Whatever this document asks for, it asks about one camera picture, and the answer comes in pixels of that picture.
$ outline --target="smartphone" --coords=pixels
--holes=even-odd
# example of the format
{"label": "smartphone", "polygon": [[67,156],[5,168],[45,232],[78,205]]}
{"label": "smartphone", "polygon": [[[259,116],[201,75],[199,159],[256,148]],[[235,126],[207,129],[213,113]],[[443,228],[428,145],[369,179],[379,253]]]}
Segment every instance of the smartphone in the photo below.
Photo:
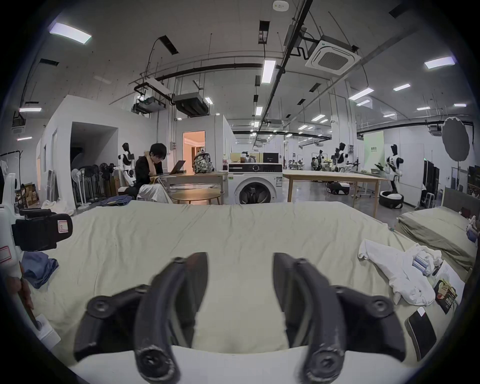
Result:
{"label": "smartphone", "polygon": [[420,361],[432,349],[437,341],[430,319],[423,307],[418,308],[407,320],[405,327],[412,338],[417,361]]}

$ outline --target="air conditioner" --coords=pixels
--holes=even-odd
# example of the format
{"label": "air conditioner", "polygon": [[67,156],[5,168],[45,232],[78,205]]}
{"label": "air conditioner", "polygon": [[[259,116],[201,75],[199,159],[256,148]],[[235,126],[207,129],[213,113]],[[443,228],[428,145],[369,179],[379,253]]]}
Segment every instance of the air conditioner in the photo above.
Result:
{"label": "air conditioner", "polygon": [[309,48],[305,67],[341,75],[360,59],[348,44],[324,35]]}
{"label": "air conditioner", "polygon": [[25,126],[21,126],[21,127],[14,127],[12,128],[12,134],[13,135],[19,135],[21,133],[24,133],[25,132]]}
{"label": "air conditioner", "polygon": [[442,136],[442,127],[438,124],[427,125],[428,132],[432,136]]}

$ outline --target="doorway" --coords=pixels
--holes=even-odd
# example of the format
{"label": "doorway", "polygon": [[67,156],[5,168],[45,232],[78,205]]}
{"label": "doorway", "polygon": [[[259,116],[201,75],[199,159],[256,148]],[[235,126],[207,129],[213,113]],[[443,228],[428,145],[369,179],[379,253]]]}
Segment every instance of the doorway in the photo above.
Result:
{"label": "doorway", "polygon": [[183,169],[188,175],[193,175],[193,160],[199,152],[205,151],[205,131],[183,133]]}

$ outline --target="hand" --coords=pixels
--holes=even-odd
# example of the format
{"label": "hand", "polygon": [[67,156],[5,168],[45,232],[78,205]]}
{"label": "hand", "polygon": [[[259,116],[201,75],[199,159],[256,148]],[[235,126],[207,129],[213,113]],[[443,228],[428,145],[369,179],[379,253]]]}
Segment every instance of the hand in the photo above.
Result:
{"label": "hand", "polygon": [[33,309],[33,301],[30,295],[30,288],[28,287],[28,283],[25,281],[25,279],[7,276],[5,278],[5,284],[7,286],[8,293],[10,293],[11,295],[22,291],[23,296],[25,297],[27,307]]}

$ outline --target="bed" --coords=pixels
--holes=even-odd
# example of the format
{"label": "bed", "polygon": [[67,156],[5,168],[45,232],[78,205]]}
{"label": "bed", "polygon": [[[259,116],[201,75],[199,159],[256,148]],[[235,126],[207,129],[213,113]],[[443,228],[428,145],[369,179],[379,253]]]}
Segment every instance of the bed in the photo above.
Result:
{"label": "bed", "polygon": [[[61,342],[53,353],[65,364],[87,302],[151,278],[176,256],[204,251],[209,281],[197,315],[193,347],[211,352],[255,353],[287,349],[282,314],[272,284],[272,254],[305,257],[331,284],[392,298],[386,277],[359,260],[364,238],[406,250],[414,242],[340,202],[258,205],[179,205],[131,201],[97,207],[73,218],[73,235],[47,251],[60,267],[34,291],[35,314],[43,313]],[[403,299],[395,311],[404,321],[418,307]],[[445,315],[435,302],[426,307],[437,334]],[[416,364],[405,331],[407,358]]]}
{"label": "bed", "polygon": [[441,250],[442,257],[466,281],[475,262],[477,245],[467,238],[468,220],[458,213],[462,208],[479,218],[479,199],[446,188],[442,206],[400,215],[396,230],[419,244]]}

